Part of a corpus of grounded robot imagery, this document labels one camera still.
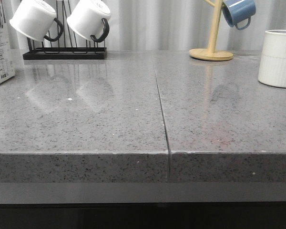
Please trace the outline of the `cream HOME cup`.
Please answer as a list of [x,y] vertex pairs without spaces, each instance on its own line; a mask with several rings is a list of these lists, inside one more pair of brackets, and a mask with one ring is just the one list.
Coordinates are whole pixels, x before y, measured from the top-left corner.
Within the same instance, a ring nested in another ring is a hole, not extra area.
[[265,31],[258,81],[286,88],[286,30]]

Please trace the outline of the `wooden mug tree stand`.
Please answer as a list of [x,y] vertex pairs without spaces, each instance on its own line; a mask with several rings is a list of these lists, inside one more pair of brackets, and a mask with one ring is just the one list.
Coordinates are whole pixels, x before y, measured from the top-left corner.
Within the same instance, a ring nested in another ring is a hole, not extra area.
[[223,0],[212,2],[206,0],[209,5],[214,7],[210,36],[207,48],[191,49],[189,55],[193,58],[205,61],[228,61],[233,59],[234,55],[228,51],[216,50],[216,42],[221,18]]

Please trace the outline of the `right white hanging mug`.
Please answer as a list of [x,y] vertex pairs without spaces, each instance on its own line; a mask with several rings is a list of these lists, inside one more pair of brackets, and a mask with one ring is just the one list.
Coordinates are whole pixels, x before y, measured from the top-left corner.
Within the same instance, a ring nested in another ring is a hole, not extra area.
[[67,18],[69,27],[88,41],[103,42],[110,31],[109,7],[101,0],[80,0]]

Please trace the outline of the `white hanging mug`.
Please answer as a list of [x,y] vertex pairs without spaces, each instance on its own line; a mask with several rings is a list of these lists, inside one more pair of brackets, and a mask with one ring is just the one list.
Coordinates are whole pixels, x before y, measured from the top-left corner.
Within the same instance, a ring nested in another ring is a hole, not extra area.
[[101,0],[80,0],[67,18],[69,27],[88,41],[103,42],[110,31],[109,7]]
[[[47,32],[53,23],[59,27],[58,35],[55,38],[47,36]],[[63,24],[56,17],[55,9],[43,0],[23,0],[19,4],[10,25],[26,37],[43,42],[48,40],[55,42],[63,34]]]

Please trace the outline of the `blue hanging mug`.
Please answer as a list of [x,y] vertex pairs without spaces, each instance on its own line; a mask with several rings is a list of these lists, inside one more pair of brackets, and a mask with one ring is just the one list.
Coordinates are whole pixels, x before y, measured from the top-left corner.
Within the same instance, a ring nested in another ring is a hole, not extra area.
[[256,13],[255,1],[225,0],[222,12],[227,24],[241,31],[250,25],[251,17]]

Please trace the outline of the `left white hanging mug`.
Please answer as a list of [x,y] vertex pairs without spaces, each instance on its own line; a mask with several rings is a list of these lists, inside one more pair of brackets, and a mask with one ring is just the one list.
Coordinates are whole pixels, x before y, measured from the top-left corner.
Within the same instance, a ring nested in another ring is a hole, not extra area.
[[[53,23],[59,27],[58,35],[55,38],[47,36],[47,32]],[[10,25],[26,37],[43,42],[48,40],[55,42],[63,34],[63,24],[56,17],[55,9],[43,0],[23,0],[19,4]]]

